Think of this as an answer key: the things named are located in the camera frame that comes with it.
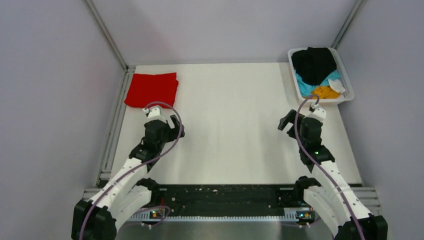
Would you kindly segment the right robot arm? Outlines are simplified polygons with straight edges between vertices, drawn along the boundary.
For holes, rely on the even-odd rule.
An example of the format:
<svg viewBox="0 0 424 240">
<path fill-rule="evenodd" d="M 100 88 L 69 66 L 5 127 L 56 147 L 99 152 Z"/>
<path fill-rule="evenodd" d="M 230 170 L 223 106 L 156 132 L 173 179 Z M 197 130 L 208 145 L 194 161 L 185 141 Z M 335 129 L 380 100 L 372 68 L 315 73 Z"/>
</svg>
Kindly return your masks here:
<svg viewBox="0 0 424 240">
<path fill-rule="evenodd" d="M 387 221 L 361 202 L 322 143 L 325 113 L 321 107 L 307 116 L 291 109 L 279 121 L 280 131 L 292 125 L 287 135 L 297 141 L 299 158 L 311 174 L 295 182 L 293 200 L 299 206 L 311 206 L 335 240 L 386 240 Z"/>
</svg>

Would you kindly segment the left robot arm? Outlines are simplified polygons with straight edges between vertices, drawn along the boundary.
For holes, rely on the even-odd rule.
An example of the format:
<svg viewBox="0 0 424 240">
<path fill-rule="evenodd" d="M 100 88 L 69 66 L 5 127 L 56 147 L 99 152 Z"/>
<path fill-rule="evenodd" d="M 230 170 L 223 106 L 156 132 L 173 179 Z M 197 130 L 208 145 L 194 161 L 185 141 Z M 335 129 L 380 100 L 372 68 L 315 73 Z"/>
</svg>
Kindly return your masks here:
<svg viewBox="0 0 424 240">
<path fill-rule="evenodd" d="M 114 240 L 124 223 L 145 205 L 160 202 L 156 182 L 145 175 L 160 158 L 174 148 L 185 130 L 181 116 L 170 116 L 173 126 L 160 113 L 147 114 L 144 137 L 134 147 L 121 169 L 90 199 L 74 207 L 71 227 L 73 240 Z"/>
</svg>

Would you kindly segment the red t shirt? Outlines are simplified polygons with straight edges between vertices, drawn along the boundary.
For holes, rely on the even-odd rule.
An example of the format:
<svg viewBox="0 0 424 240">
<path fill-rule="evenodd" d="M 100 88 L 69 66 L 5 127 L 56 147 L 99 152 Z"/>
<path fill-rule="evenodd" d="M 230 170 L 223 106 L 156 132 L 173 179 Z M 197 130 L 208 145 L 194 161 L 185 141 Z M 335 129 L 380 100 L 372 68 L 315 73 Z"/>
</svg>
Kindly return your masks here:
<svg viewBox="0 0 424 240">
<path fill-rule="evenodd" d="M 173 106 L 176 101 L 179 81 L 177 73 L 141 74 L 135 73 L 124 100 L 132 108 L 145 108 L 152 102 L 159 102 L 163 108 Z"/>
</svg>

